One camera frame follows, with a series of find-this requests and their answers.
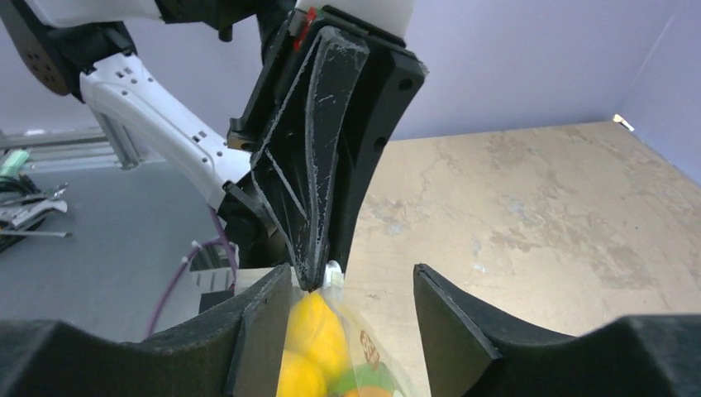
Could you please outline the tools on side table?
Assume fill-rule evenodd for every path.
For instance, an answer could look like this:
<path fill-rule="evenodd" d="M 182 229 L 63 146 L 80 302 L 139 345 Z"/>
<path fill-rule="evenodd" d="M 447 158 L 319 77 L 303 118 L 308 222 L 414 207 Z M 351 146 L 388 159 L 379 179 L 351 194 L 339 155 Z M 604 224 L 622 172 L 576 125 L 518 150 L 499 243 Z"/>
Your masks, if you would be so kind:
<path fill-rule="evenodd" d="M 67 213 L 63 199 L 67 184 L 40 189 L 22 168 L 30 158 L 26 149 L 13 149 L 1 163 L 1 251 L 28 237 L 71 237 L 71 232 L 41 231 L 53 213 Z"/>

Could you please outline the clear zip top bag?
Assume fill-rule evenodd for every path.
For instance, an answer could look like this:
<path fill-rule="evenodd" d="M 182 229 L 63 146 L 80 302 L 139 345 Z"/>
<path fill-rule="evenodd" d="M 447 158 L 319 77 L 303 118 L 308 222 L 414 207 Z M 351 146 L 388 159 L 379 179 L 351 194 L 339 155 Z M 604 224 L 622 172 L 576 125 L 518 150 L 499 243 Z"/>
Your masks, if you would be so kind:
<path fill-rule="evenodd" d="M 406 371 L 343 298 L 345 276 L 326 264 L 322 285 L 291 304 L 278 396 L 415 396 Z"/>

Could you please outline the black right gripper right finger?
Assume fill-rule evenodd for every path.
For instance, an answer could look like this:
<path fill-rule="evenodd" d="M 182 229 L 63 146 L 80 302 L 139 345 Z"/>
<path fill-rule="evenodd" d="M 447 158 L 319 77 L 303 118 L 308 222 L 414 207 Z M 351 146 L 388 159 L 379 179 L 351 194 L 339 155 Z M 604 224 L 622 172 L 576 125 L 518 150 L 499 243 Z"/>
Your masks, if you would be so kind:
<path fill-rule="evenodd" d="M 574 337 L 514 317 L 426 264 L 413 293 L 435 396 L 697 396 L 700 317 L 627 315 Z"/>

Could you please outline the orange fruit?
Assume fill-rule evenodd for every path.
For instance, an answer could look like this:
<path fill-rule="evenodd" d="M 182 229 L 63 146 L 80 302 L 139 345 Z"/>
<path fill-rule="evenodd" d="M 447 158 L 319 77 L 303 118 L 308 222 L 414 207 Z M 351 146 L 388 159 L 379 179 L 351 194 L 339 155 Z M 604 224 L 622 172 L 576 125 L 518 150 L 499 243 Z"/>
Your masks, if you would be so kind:
<path fill-rule="evenodd" d="M 379 386 L 365 385 L 346 391 L 342 397 L 393 397 L 393 391 Z"/>

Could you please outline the yellow mango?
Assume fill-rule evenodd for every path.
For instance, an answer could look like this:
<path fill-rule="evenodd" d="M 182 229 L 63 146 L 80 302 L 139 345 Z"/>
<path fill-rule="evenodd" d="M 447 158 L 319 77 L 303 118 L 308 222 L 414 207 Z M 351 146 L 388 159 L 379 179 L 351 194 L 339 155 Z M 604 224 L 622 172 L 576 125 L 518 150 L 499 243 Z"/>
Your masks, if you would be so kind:
<path fill-rule="evenodd" d="M 291 308 L 285 346 L 316 363 L 329 383 L 351 366 L 341 320 L 318 292 L 305 294 Z"/>

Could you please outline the green ridged squash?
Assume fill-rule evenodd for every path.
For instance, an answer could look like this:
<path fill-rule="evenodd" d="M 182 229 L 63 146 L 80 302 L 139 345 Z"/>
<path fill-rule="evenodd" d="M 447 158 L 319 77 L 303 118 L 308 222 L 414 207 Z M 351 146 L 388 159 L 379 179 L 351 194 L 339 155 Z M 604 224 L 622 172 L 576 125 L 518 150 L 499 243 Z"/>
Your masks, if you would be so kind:
<path fill-rule="evenodd" d="M 371 364 L 362 364 L 344 371 L 329 387 L 328 396 L 342 396 L 350 389 L 365 385 L 379 386 L 386 390 L 391 390 L 393 391 L 393 396 L 399 390 L 397 381 L 384 363 L 380 363 L 377 367 Z"/>

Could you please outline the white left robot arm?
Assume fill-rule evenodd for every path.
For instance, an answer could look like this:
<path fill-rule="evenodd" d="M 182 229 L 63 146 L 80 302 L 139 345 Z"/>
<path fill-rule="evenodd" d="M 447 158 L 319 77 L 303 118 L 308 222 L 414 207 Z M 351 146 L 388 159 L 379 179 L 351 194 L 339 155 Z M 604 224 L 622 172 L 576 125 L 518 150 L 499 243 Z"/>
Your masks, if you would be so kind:
<path fill-rule="evenodd" d="M 290 264 L 305 291 L 341 285 L 385 144 L 426 69 L 406 47 L 412 1 L 4 1 L 17 53 L 84 103 L 120 159 L 138 136 L 227 223 L 244 267 Z M 126 21 L 202 23 L 221 41 L 255 17 L 262 70 L 219 136 L 140 59 Z"/>

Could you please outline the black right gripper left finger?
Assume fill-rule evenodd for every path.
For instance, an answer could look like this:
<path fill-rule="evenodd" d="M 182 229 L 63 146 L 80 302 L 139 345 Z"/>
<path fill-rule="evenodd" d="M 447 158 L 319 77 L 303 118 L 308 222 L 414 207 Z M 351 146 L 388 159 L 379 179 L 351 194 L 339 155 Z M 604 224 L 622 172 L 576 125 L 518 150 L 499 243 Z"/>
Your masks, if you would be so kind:
<path fill-rule="evenodd" d="M 287 265 L 142 342 L 49 320 L 1 324 L 4 396 L 273 396 L 292 292 Z"/>

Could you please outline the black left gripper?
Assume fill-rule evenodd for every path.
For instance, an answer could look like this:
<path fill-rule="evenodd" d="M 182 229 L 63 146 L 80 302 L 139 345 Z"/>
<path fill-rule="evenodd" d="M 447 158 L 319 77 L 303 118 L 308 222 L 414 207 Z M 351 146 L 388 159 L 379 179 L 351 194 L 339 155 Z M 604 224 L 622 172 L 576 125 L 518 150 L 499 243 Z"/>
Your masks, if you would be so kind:
<path fill-rule="evenodd" d="M 233 25 L 254 16 L 265 54 L 295 3 L 155 4 L 164 22 L 201 22 L 221 41 L 231 39 Z M 300 36 L 279 30 L 227 136 L 250 157 L 243 179 L 227 186 L 227 237 L 243 265 L 288 263 L 306 291 L 321 286 L 328 258 L 347 268 L 380 156 L 424 79 L 413 53 L 370 54 L 362 37 L 340 27 L 314 27 Z"/>

